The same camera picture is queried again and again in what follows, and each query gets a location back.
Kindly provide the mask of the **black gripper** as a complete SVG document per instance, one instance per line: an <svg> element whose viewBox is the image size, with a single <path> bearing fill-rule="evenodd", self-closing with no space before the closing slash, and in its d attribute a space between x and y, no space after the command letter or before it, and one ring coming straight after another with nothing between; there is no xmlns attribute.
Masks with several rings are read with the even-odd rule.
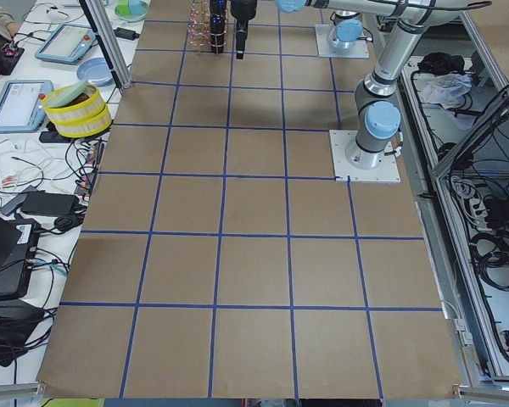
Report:
<svg viewBox="0 0 509 407"><path fill-rule="evenodd" d="M249 22L256 16L256 0L232 0L231 13L235 19L236 59L243 59L249 32Z"/></svg>

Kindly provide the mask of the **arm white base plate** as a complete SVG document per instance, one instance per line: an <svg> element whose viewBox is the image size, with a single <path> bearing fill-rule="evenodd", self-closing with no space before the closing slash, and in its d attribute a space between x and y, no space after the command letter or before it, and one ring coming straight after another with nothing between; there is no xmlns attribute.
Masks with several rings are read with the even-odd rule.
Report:
<svg viewBox="0 0 509 407"><path fill-rule="evenodd" d="M400 183L392 142L378 153L367 153L356 143L357 131L330 130L334 179L353 183Z"/></svg>
<svg viewBox="0 0 509 407"><path fill-rule="evenodd" d="M368 59L366 41L356 38L351 42L338 39L334 25L315 25L318 56L322 58Z"/></svg>

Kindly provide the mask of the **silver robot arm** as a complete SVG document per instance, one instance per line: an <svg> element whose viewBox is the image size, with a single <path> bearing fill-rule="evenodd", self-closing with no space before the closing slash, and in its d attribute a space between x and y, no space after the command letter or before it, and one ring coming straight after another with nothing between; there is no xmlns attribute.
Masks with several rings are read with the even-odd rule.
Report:
<svg viewBox="0 0 509 407"><path fill-rule="evenodd" d="M389 140L399 130L400 111L389 101L405 63L430 26L453 20L461 11L483 8L490 1L276 1L284 13L302 8L329 8L360 14L395 17L384 50L372 72L355 90L360 129L344 150L347 161L356 168L373 170L384 156Z"/></svg>
<svg viewBox="0 0 509 407"><path fill-rule="evenodd" d="M330 17L333 26L327 35L331 48L345 50L354 45L363 32L361 14L358 12L337 10Z"/></svg>

